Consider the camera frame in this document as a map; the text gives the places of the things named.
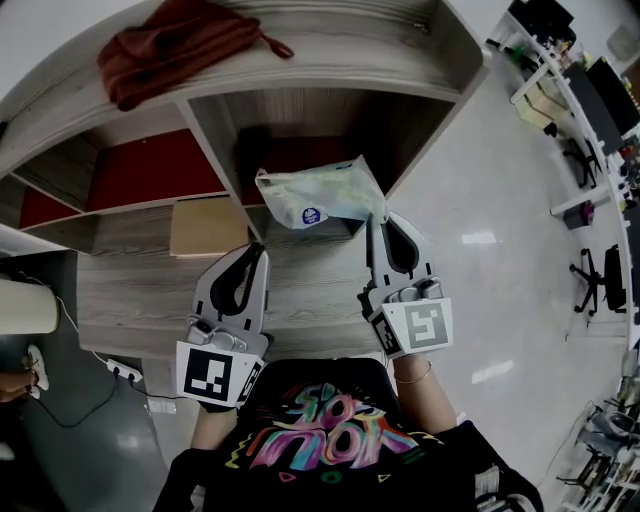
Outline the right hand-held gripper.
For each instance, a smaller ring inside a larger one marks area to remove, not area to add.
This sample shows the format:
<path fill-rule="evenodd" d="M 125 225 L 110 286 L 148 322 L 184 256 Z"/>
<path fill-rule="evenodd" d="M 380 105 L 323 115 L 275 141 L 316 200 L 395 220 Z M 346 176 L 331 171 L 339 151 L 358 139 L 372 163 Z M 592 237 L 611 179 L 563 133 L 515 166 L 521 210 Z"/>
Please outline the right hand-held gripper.
<path fill-rule="evenodd" d="M 394 212 L 385 224 L 369 217 L 366 263 L 374 287 L 364 288 L 358 300 L 387 358 L 453 345 L 451 300 L 444 296 L 441 280 L 430 278 L 429 242 L 407 219 Z M 408 286 L 381 288 L 400 284 Z"/>

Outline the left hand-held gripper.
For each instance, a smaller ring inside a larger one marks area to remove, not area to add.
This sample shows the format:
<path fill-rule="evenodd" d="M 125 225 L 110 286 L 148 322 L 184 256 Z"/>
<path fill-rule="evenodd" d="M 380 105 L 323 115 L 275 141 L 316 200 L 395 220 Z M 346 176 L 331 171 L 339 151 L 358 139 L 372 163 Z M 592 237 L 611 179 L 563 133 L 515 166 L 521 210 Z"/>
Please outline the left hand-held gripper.
<path fill-rule="evenodd" d="M 264 369 L 273 337 L 262 331 L 269 255 L 252 242 L 222 256 L 198 279 L 184 341 L 176 344 L 176 393 L 239 408 Z"/>

